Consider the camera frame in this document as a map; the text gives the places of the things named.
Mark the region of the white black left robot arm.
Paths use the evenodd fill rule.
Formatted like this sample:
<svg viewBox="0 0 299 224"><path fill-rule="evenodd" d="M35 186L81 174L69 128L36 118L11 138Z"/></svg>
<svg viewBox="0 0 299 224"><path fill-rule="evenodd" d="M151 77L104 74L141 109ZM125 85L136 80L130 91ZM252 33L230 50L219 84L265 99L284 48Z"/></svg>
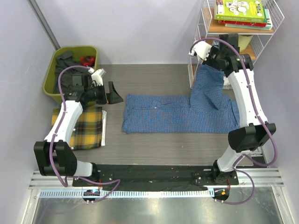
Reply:
<svg viewBox="0 0 299 224"><path fill-rule="evenodd" d="M100 175L95 172L96 165L77 160L70 141L77 120L90 102L99 105L123 102L112 81L108 83L108 87L109 93L106 93L99 75L73 77L72 87L63 94L64 100L51 131L43 141L37 141L34 145L41 175L82 176L89 186L95 186L99 182Z"/></svg>

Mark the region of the blue checked long sleeve shirt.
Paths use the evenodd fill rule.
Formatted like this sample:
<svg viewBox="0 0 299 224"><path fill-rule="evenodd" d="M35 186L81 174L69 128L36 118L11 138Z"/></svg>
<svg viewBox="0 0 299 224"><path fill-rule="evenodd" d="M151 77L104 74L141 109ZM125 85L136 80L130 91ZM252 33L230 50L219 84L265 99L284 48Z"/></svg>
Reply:
<svg viewBox="0 0 299 224"><path fill-rule="evenodd" d="M127 95L122 131L228 133L239 128L235 100L223 94L224 73L202 65L189 96Z"/></svg>

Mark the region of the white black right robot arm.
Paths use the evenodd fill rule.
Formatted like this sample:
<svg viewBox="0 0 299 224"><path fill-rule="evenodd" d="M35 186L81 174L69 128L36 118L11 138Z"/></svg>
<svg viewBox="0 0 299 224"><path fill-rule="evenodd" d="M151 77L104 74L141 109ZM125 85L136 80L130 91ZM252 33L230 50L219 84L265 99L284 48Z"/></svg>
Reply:
<svg viewBox="0 0 299 224"><path fill-rule="evenodd" d="M211 69L220 72L231 84L239 112L239 124L228 133L228 148L213 163L211 179L215 184L235 183L236 165L244 158L250 159L251 152L273 140L276 125L269 123L257 95L253 62L248 54L240 52L238 35L220 35L211 38L217 41L212 46L201 39L194 44L190 53L197 53L203 63L201 71Z"/></svg>

